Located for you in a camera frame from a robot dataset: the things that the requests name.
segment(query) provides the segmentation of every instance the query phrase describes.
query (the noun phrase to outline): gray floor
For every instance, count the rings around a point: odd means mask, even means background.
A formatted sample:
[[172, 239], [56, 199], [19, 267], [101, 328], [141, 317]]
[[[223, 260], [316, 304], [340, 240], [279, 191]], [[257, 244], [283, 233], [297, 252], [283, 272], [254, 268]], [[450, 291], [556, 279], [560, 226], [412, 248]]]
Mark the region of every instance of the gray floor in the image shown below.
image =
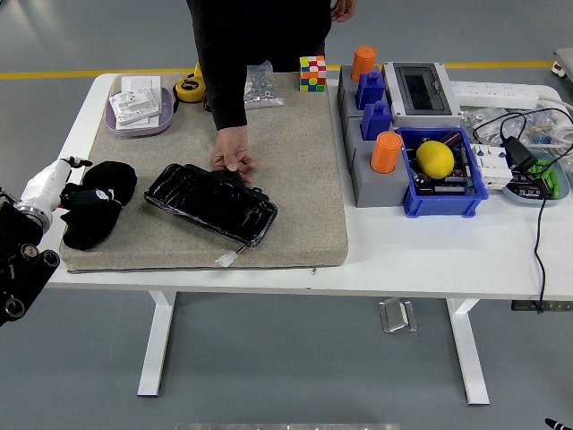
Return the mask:
[[[565, 4], [359, 0], [356, 17], [330, 33], [327, 62], [350, 64], [362, 44], [375, 46], [379, 61], [552, 61], [553, 49], [573, 40]], [[4, 0], [0, 29], [0, 73], [197, 60], [183, 0]], [[572, 101], [571, 82], [544, 67], [450, 69], [449, 77], [550, 85]], [[54, 160], [92, 82], [0, 80], [0, 186], [19, 195]], [[0, 428], [362, 422], [534, 430], [545, 417], [573, 425], [571, 314], [480, 302], [472, 324], [492, 404], [471, 407], [444, 301], [414, 298], [420, 330], [387, 335], [379, 299], [181, 294], [160, 396], [141, 399], [149, 294], [47, 289], [25, 318], [0, 330]]]

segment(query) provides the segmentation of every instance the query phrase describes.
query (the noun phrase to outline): plastic bag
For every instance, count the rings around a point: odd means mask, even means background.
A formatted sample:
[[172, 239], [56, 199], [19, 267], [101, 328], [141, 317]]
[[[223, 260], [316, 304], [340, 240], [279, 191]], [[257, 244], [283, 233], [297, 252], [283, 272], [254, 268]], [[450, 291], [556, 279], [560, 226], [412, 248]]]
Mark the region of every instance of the plastic bag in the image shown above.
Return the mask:
[[[550, 107], [541, 100], [535, 110]], [[527, 146], [551, 144], [551, 134], [555, 131], [556, 125], [554, 115], [555, 112], [550, 110], [525, 115], [526, 127], [521, 135], [521, 142]]]
[[247, 65], [247, 79], [244, 83], [244, 108], [259, 109], [283, 106], [277, 97], [273, 82], [272, 64], [265, 61], [261, 65]]
[[[490, 146], [500, 146], [500, 124], [505, 118], [501, 118], [497, 121], [492, 120], [507, 113], [508, 111], [501, 107], [486, 107], [466, 112], [463, 118], [465, 120], [464, 128], [468, 135], [471, 135], [472, 137], [475, 132], [482, 143]], [[509, 136], [511, 134], [513, 131], [513, 125], [513, 120], [509, 120], [505, 123], [503, 126], [503, 132], [505, 135]]]

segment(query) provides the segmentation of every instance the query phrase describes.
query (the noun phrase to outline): lemon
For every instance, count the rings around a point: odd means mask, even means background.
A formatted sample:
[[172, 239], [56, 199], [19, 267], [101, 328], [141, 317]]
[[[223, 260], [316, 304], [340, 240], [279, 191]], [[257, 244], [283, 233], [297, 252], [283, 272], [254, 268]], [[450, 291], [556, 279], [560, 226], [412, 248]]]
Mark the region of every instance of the lemon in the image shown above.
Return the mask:
[[444, 143], [426, 141], [415, 153], [420, 169], [432, 179], [442, 179], [454, 168], [454, 154]]

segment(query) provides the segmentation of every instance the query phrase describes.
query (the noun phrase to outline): person's hand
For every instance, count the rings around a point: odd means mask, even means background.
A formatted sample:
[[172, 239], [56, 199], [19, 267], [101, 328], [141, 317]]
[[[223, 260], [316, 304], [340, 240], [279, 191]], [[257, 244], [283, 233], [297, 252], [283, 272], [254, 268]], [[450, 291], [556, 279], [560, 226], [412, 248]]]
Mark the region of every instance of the person's hand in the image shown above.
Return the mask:
[[337, 0], [330, 8], [330, 18], [334, 22], [348, 21], [355, 16], [356, 0]]
[[247, 183], [252, 178], [247, 174], [259, 166], [257, 159], [249, 157], [247, 149], [247, 126], [223, 128], [217, 133], [217, 140], [211, 152], [211, 165], [216, 170], [224, 168], [239, 172]]

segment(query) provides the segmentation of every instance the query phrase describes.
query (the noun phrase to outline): black sleeve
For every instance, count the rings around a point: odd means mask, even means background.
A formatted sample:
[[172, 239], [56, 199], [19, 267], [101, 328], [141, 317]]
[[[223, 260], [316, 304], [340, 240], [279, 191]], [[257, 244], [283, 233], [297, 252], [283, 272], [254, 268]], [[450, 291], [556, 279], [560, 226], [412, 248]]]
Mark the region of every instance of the black sleeve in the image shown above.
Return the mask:
[[215, 126], [246, 125], [244, 1], [187, 0], [187, 5]]

